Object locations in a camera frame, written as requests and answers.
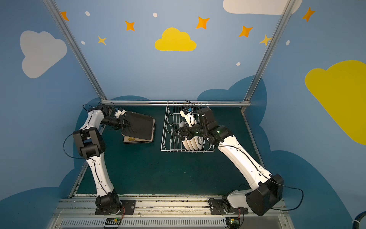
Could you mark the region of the square floral plate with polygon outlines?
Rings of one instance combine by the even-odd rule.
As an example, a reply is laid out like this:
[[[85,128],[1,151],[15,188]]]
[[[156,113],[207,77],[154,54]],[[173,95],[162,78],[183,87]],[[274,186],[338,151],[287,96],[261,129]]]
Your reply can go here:
[[[124,144],[149,144],[153,141],[124,141]]]
[[[135,138],[130,136],[125,136],[124,141],[153,141],[154,137],[151,137],[150,139],[141,139],[141,138]]]
[[[124,137],[130,136],[141,139],[154,137],[155,119],[152,116],[127,111],[124,116],[124,122],[132,124],[131,127],[122,129]]]

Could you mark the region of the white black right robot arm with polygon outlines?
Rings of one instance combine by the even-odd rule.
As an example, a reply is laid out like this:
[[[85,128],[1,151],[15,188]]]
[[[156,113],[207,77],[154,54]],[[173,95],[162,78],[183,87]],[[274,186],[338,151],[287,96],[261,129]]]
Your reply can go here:
[[[201,108],[194,115],[191,107],[185,107],[180,116],[184,121],[174,134],[185,143],[186,149],[198,150],[200,144],[209,142],[231,160],[248,182],[248,190],[234,190],[223,197],[227,213],[249,207],[254,214],[263,216],[282,199],[284,179],[255,161],[227,127],[218,125],[210,108]]]

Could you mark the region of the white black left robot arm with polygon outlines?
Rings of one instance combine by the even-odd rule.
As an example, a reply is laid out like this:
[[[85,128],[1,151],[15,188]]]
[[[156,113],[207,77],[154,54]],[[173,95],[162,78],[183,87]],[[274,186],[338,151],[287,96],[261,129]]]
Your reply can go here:
[[[109,178],[105,164],[106,145],[99,132],[100,125],[111,126],[117,130],[124,127],[122,117],[125,111],[100,104],[91,107],[88,116],[79,130],[72,136],[82,159],[85,159],[92,172],[96,186],[95,205],[97,215],[125,215],[125,207]]]

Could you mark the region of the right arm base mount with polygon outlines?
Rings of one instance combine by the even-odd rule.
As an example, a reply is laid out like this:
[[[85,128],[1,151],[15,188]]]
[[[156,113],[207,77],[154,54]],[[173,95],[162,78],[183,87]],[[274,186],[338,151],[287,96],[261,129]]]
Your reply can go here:
[[[221,199],[210,198],[208,204],[212,215],[247,215],[248,208],[234,208],[228,201],[231,192],[226,193]]]

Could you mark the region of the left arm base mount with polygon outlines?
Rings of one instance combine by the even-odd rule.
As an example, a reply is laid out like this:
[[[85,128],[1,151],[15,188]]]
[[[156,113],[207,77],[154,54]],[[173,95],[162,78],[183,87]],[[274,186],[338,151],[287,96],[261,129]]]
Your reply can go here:
[[[95,215],[133,215],[136,207],[136,200],[134,199],[122,199],[120,200],[121,207],[119,208],[119,212],[111,213],[109,211],[101,211],[96,209]]]

